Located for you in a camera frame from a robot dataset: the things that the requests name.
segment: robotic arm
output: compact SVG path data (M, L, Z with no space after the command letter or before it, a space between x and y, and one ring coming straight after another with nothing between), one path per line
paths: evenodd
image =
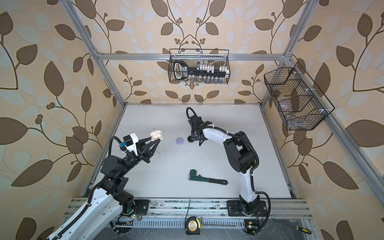
M189 116L188 111L193 112L193 116ZM255 191L253 184L253 171L259 165L257 153L247 135L240 131L238 133L230 133L219 127L215 127L212 122L204 122L198 117L192 108L187 108L188 122L191 126L191 136L188 137L189 142L199 141L199 146L208 139L211 139L224 146L227 153L229 164L238 172L240 179L240 207L245 215L253 215L263 201L260 200L259 194L264 194L268 199L267 221L270 214L270 200L265 192Z
M141 160L149 163L156 147L162 139L161 131L151 133L151 137L138 140L132 133L121 142L112 137L109 142L108 157L103 161L100 172L105 176L94 185L88 201L84 203L58 230L47 240L93 239L108 223L114 228L112 220L120 214L134 217L135 202L133 195L124 191L128 178L124 177ZM126 157L111 155L112 142L116 140Z

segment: wire basket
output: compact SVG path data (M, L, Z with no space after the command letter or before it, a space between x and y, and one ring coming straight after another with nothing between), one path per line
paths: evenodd
M228 84L231 75L229 50L170 49L168 77L170 83Z
M278 68L264 74L265 86L276 105L287 130L313 130L333 110L334 106L320 87L308 87L297 64L293 68ZM324 96L332 107L324 106L313 91Z

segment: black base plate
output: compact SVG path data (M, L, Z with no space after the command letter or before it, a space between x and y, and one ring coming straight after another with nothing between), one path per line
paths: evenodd
M136 215L139 215L139 214L142 215L143 213L148 212L149 200L147 200L147 199L136 199L134 201L135 201L135 206L137 207Z
M255 213L252 216L256 217L257 214L259 214L259 217L266 217L268 211L264 210L264 207L266 207L265 202L260 201L260 204L256 207ZM240 200L228 200L227 208L228 216L230 217L247 217L245 214L243 214L240 208Z

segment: screwdriver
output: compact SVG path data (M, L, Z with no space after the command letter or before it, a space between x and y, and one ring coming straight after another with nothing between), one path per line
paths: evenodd
M287 223L285 223L285 222L283 222L283 221L279 221L279 220L274 219L274 218L273 218L273 220L278 221L279 223L282 223L282 224L284 224L284 225L293 227L293 228L295 228L296 230L298 230L298 231L302 231L302 232L304 232L304 233L306 233L306 234L312 234L312 232L311 232L309 229L301 228L301 227L299 227L299 226L292 226L292 225L289 225L289 224L287 224Z

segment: yellow screwdriver handle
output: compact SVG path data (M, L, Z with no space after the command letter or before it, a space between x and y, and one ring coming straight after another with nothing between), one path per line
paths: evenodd
M312 232L310 230L305 229L305 228L301 228L299 226L296 226L296 230L302 231L302 232L304 232L306 234L312 234Z

